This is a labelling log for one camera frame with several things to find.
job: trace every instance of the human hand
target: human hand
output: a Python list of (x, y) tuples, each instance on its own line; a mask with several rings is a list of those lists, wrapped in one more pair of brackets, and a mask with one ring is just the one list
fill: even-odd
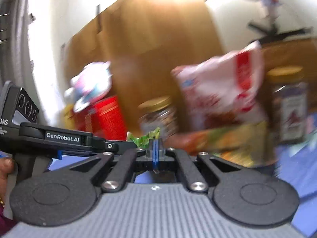
[(11, 158), (0, 158), (0, 197), (5, 202), (5, 193), (7, 190), (8, 174), (14, 170), (14, 163)]

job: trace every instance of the gray ribbed surface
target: gray ribbed surface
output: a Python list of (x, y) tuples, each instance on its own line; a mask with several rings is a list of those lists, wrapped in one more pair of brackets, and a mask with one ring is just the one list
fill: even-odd
[(206, 195), (182, 184), (128, 184), (105, 194), (90, 214), (65, 226), (18, 224), (5, 238), (292, 238), (303, 236), (287, 224), (249, 229), (221, 216)]

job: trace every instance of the green snack packet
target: green snack packet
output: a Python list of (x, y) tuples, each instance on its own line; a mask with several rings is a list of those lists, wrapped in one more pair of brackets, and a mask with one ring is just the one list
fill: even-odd
[(160, 128), (157, 127), (154, 131), (150, 131), (148, 134), (141, 136), (139, 138), (134, 137), (131, 132), (128, 132), (126, 135), (127, 141), (133, 141), (138, 148), (146, 149), (149, 145), (149, 140), (156, 138), (158, 139), (160, 135)]

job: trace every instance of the jar with yellow lid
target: jar with yellow lid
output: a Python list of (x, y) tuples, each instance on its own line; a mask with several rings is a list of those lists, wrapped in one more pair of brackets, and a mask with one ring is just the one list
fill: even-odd
[(176, 109), (169, 96), (148, 100), (138, 108), (142, 114), (140, 127), (143, 134), (159, 127), (160, 137), (164, 140), (177, 132)]
[(307, 83), (303, 68), (286, 66), (270, 70), (267, 76), (273, 87), (273, 119), (278, 143), (305, 140), (307, 119)]

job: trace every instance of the pink snack bag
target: pink snack bag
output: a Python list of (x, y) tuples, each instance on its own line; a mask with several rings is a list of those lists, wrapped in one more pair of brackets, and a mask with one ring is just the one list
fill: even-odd
[(183, 92), (192, 130), (266, 120), (255, 97), (264, 76), (258, 41), (241, 51), (172, 70)]

